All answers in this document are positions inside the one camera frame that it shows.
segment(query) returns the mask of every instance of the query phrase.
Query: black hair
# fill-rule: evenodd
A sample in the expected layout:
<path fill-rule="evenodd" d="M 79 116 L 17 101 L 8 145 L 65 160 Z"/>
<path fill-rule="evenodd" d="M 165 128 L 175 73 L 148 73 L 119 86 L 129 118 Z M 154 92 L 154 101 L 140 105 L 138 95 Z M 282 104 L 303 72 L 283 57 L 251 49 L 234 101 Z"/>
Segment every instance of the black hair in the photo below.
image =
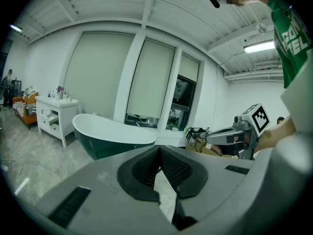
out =
<path fill-rule="evenodd" d="M 278 123 L 278 121 L 284 121 L 285 119 L 283 118 L 283 117 L 279 117 L 278 119 L 277 119 L 277 123 Z"/>

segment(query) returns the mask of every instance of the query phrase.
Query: freestanding bathtub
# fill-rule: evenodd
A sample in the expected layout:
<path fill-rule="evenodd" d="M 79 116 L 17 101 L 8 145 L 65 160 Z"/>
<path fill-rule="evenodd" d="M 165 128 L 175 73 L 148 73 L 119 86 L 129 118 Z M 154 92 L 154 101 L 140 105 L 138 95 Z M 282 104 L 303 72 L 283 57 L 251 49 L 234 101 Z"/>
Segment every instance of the freestanding bathtub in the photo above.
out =
<path fill-rule="evenodd" d="M 157 139 L 149 130 L 92 114 L 75 116 L 73 125 L 76 137 L 94 160 L 154 145 Z"/>

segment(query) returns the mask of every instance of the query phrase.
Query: orange armchair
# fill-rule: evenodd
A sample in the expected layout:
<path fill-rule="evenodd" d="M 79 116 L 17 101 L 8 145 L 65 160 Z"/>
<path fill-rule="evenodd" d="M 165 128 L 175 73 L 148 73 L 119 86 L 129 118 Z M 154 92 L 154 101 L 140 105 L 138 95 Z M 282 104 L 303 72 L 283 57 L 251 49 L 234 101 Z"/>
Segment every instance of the orange armchair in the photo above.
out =
<path fill-rule="evenodd" d="M 23 100 L 22 96 L 19 97 L 14 97 L 13 98 L 13 104 L 16 102 L 24 102 L 25 104 L 35 104 L 36 103 L 36 96 L 38 96 L 38 93 L 33 94 L 30 98 L 26 97 Z M 27 115 L 26 113 L 26 107 L 24 107 L 24 116 L 22 117 L 17 110 L 15 111 L 15 115 L 18 115 L 19 118 L 26 124 L 28 125 L 28 128 L 30 129 L 30 124 L 37 122 L 37 115 Z"/>

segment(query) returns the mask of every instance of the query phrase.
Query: white cabinet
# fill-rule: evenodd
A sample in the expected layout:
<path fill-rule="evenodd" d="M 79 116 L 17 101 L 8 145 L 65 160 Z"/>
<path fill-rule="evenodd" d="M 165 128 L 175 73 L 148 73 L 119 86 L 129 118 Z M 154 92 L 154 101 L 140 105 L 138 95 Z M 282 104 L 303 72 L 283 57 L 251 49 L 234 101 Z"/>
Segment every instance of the white cabinet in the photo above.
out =
<path fill-rule="evenodd" d="M 37 123 L 39 133 L 42 130 L 62 140 L 63 146 L 67 146 L 65 137 L 74 131 L 72 124 L 76 116 L 78 100 L 71 102 L 56 100 L 55 98 L 37 96 Z"/>

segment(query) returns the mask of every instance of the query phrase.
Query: green shirt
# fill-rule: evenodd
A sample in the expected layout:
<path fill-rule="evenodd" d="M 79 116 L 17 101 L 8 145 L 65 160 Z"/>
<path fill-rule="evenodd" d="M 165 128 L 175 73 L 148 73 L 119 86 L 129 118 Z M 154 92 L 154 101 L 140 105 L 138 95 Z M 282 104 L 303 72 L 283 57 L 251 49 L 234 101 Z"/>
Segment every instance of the green shirt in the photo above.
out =
<path fill-rule="evenodd" d="M 274 43 L 282 60 L 284 88 L 287 88 L 308 59 L 312 40 L 304 23 L 285 0 L 269 0 L 275 27 Z"/>

